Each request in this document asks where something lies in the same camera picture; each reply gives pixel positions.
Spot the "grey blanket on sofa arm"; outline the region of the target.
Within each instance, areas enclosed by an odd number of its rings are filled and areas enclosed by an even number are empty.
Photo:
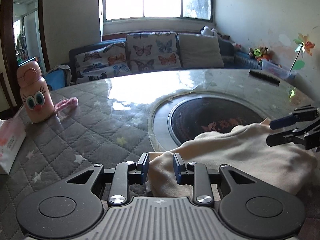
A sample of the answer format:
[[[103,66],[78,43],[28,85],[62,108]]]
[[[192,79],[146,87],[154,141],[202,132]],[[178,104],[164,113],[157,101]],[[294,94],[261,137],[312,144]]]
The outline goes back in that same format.
[[[58,64],[47,74],[49,81],[57,84],[69,86],[72,81],[72,71],[67,64]]]

